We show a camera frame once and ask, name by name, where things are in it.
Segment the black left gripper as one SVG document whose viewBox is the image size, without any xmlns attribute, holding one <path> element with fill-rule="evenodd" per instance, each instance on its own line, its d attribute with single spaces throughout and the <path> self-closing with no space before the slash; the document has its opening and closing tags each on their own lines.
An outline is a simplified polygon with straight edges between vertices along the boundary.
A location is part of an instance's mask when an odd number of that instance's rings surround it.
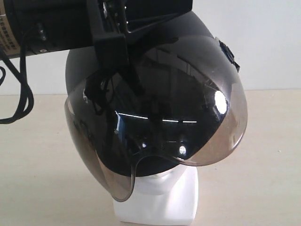
<svg viewBox="0 0 301 226">
<path fill-rule="evenodd" d="M 128 45 L 152 27 L 192 10 L 191 0 L 87 0 L 87 14 L 96 58 L 102 70 L 128 65 Z M 133 65 L 124 69 L 124 80 L 136 96 L 144 88 Z"/>
</svg>

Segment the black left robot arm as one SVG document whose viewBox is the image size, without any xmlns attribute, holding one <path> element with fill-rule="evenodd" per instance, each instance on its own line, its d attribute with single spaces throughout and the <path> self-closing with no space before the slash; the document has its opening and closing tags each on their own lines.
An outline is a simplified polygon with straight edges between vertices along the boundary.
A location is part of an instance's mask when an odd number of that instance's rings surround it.
<svg viewBox="0 0 301 226">
<path fill-rule="evenodd" d="M 190 0 L 3 0 L 0 58 L 20 82 L 20 95 L 29 97 L 26 70 L 11 58 L 92 46 L 102 70 L 124 72 L 128 46 L 191 10 Z"/>
</svg>

